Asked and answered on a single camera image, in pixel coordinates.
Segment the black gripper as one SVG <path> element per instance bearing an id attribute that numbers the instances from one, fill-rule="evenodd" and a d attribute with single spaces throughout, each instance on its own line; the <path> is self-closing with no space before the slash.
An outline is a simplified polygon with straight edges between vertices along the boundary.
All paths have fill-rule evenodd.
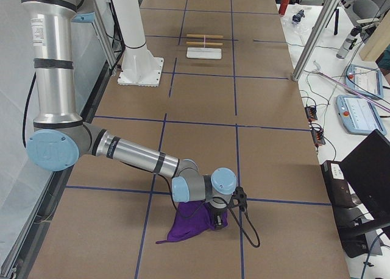
<path id="1" fill-rule="evenodd" d="M 210 227 L 228 226 L 226 207 L 216 208 L 211 203 L 208 203 L 208 215 L 210 218 Z"/>

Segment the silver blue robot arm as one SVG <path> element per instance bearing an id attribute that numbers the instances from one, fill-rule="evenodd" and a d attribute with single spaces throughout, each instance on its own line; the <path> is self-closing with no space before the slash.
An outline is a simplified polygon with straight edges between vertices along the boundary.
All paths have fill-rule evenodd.
<path id="1" fill-rule="evenodd" d="M 201 175 L 197 164 L 112 135 L 84 122 L 76 111 L 71 22 L 87 22 L 94 0 L 21 0 L 30 14 L 39 114 L 26 143 L 29 158 L 48 171 L 62 171 L 90 154 L 170 178 L 175 202 L 198 201 L 208 207 L 214 228 L 226 225 L 226 212 L 238 197 L 233 171 L 219 168 Z"/>

